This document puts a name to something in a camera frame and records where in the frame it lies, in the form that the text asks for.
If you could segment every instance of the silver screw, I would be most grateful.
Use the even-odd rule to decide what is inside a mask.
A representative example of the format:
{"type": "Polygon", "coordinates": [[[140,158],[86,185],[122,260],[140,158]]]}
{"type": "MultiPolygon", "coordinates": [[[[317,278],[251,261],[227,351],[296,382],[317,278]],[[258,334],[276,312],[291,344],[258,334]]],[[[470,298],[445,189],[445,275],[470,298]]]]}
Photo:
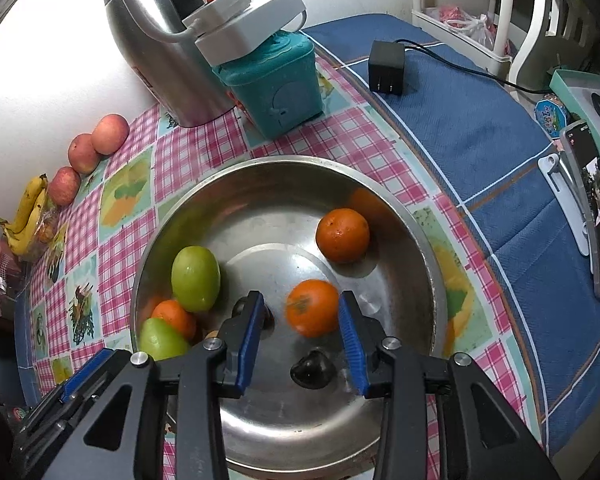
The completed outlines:
{"type": "Polygon", "coordinates": [[[222,346],[222,339],[210,337],[209,339],[204,340],[202,346],[205,350],[218,350],[222,346]]]}
{"type": "Polygon", "coordinates": [[[469,354],[465,354],[464,352],[454,354],[454,361],[458,366],[468,366],[471,364],[471,360],[469,354]]]}
{"type": "Polygon", "coordinates": [[[146,364],[146,362],[149,360],[149,354],[147,352],[135,352],[134,354],[131,355],[131,359],[129,359],[131,361],[131,364],[133,366],[135,366],[136,368],[140,368],[142,366],[144,366],[146,364]]]}
{"type": "Polygon", "coordinates": [[[401,341],[397,337],[385,337],[382,339],[382,346],[387,350],[395,350],[402,346],[401,341]]]}

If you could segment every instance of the metal bowl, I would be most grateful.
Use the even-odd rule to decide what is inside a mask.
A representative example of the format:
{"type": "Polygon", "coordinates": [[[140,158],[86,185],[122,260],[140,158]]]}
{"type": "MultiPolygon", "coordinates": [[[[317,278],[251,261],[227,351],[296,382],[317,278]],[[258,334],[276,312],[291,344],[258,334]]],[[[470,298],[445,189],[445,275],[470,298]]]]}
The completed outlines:
{"type": "MultiPolygon", "coordinates": [[[[360,308],[389,335],[440,354],[446,327],[442,275],[424,232],[384,187],[346,166],[308,156],[270,156],[219,171],[170,211],[147,246],[131,307],[134,349],[152,307],[171,297],[171,263],[181,248],[208,247],[221,267],[221,292],[199,320],[219,327],[249,290],[263,293],[274,326],[260,342],[253,380],[239,400],[221,404],[229,466],[258,478],[316,478],[347,470],[376,451],[381,400],[353,387],[338,332],[308,339],[285,322],[286,295],[302,280],[353,290],[360,308]],[[330,264],[315,244],[320,218],[350,207],[369,222],[362,261],[330,264]],[[295,384],[289,370],[312,349],[335,365],[323,389],[295,384]]],[[[174,405],[168,408],[174,415],[174,405]]]]}

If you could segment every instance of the green fruit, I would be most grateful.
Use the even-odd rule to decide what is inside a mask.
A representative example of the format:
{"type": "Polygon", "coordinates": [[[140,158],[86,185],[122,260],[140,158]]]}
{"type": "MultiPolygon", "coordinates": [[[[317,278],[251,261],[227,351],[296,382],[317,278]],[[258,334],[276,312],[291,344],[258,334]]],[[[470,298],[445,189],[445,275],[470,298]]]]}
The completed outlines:
{"type": "Polygon", "coordinates": [[[150,317],[142,325],[138,349],[156,361],[186,354],[189,348],[180,333],[159,317],[150,317]]]}
{"type": "Polygon", "coordinates": [[[209,310],[220,292],[220,267],[206,247],[181,250],[171,267],[173,295],[189,312],[209,310]]]}

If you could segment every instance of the teal container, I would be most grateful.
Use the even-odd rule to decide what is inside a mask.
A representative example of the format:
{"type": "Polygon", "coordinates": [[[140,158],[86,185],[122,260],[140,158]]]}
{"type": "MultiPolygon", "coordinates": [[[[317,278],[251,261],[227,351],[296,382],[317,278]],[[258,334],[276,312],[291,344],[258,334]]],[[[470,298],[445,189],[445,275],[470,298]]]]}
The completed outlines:
{"type": "Polygon", "coordinates": [[[314,44],[279,30],[256,50],[214,68],[267,139],[275,139],[322,112],[314,44]]]}

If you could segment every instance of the white wall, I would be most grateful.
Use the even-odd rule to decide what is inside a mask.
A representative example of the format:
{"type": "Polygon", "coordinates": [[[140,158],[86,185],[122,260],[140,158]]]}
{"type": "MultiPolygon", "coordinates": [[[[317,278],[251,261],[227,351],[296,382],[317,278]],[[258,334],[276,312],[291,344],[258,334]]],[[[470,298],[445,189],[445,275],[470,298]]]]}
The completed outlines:
{"type": "MultiPolygon", "coordinates": [[[[304,1],[308,25],[366,12],[410,20],[411,0],[304,1]]],[[[78,133],[153,102],[117,50],[102,0],[18,0],[0,25],[0,216],[13,215],[30,177],[67,164],[78,133]]]]}

